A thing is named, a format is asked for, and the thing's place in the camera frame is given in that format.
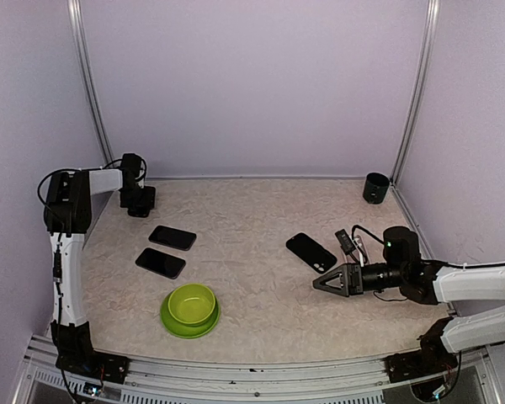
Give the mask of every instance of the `wall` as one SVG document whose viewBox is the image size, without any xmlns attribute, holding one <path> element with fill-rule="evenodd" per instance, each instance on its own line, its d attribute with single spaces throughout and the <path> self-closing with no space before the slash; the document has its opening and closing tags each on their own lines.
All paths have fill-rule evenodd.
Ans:
<svg viewBox="0 0 505 404">
<path fill-rule="evenodd" d="M 442 2 L 400 189 L 437 258 L 505 259 L 505 0 Z M 505 393 L 505 345 L 490 352 Z"/>
<path fill-rule="evenodd" d="M 51 316 L 51 246 L 35 189 L 99 165 L 66 2 L 0 2 L 0 403 Z"/>
<path fill-rule="evenodd" d="M 427 4 L 83 2 L 113 150 L 155 177 L 388 173 Z"/>
</svg>

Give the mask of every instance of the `black smartphone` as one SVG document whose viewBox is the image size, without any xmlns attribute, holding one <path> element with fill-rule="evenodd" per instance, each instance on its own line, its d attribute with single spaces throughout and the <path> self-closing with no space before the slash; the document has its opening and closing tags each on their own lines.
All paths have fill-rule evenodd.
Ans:
<svg viewBox="0 0 505 404">
<path fill-rule="evenodd" d="M 176 279 L 185 266 L 181 258 L 173 257 L 153 248 L 145 249 L 136 259 L 135 264 L 148 271 L 155 272 L 170 279 Z"/>
<path fill-rule="evenodd" d="M 305 233 L 299 233 L 286 242 L 286 248 L 301 258 L 319 274 L 326 273 L 335 263 L 337 257 L 315 242 Z"/>
<path fill-rule="evenodd" d="M 162 244 L 163 246 L 187 251 L 193 245 L 194 240 L 196 240 L 196 234 L 173 229 L 172 227 L 157 226 L 148 240 Z"/>
</svg>

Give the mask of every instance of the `beige table surface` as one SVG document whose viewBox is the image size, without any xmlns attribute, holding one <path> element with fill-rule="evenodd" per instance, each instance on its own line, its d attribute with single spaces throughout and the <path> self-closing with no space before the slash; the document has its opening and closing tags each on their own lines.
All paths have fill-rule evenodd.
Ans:
<svg viewBox="0 0 505 404">
<path fill-rule="evenodd" d="M 445 306 L 343 298 L 314 290 L 316 273 L 285 248 L 303 231 L 339 260 L 333 233 L 359 223 L 381 235 L 405 225 L 392 195 L 382 205 L 361 198 L 363 182 L 335 179 L 154 181 L 156 209 L 129 217 L 114 194 L 82 259 L 84 305 L 95 348 L 163 359 L 218 363 L 288 363 L 357 358 L 417 348 L 417 337 Z M 157 225 L 195 232 L 190 251 L 148 241 Z M 372 261 L 381 245 L 364 236 Z M 135 266 L 145 247 L 181 257 L 175 280 Z M 210 334 L 185 340 L 159 319 L 164 297 L 181 284 L 207 284 L 221 303 Z M 391 290 L 384 297 L 400 297 Z"/>
</svg>

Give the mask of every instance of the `plate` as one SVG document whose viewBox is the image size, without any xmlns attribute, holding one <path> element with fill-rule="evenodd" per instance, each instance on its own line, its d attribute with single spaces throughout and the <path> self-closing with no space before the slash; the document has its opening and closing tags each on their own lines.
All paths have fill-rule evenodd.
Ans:
<svg viewBox="0 0 505 404">
<path fill-rule="evenodd" d="M 211 315 L 211 318 L 201 326 L 186 326 L 181 322 L 176 321 L 174 317 L 170 314 L 168 309 L 168 300 L 170 295 L 165 297 L 165 300 L 161 305 L 161 321 L 163 326 L 170 332 L 174 337 L 193 339 L 199 338 L 207 334 L 215 328 L 219 317 L 221 316 L 221 308 L 219 306 L 219 301 L 215 298 L 215 310 Z"/>
</svg>

